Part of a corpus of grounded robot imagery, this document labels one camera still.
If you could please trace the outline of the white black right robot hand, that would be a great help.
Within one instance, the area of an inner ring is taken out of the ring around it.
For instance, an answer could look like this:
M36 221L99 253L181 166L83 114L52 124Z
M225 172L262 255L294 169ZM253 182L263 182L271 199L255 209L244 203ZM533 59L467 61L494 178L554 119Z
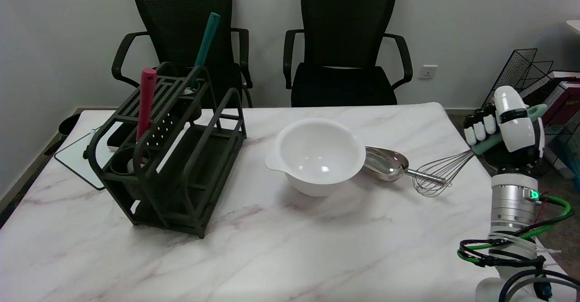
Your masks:
M464 119L464 138L495 174L538 178L536 166L545 149L542 116L546 111L545 104L525 104L511 86L497 87L490 104Z

